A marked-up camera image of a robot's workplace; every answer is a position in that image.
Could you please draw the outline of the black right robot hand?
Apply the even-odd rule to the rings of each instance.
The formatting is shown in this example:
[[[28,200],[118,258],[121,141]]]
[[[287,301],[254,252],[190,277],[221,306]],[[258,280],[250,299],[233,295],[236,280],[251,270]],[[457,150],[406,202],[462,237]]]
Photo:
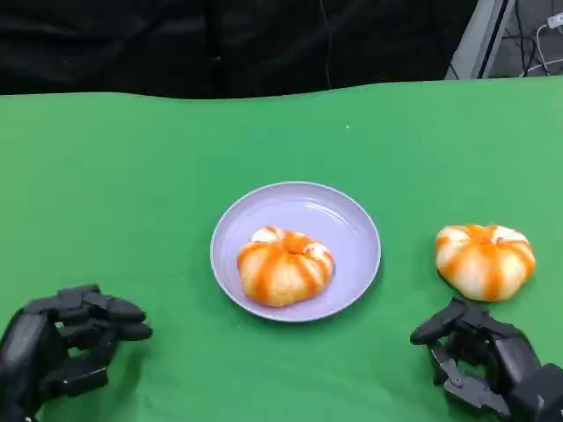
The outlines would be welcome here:
[[[419,325],[410,342],[427,348],[433,383],[449,399],[501,421],[515,420],[509,394],[541,368],[522,331],[461,297]]]

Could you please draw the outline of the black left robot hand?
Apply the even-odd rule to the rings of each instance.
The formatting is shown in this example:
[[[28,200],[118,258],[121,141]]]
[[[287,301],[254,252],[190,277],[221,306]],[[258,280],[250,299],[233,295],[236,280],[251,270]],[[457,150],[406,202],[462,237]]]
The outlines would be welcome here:
[[[118,344],[151,337],[145,318],[137,305],[97,285],[27,303],[1,338],[1,419],[33,421],[49,400],[107,385]]]

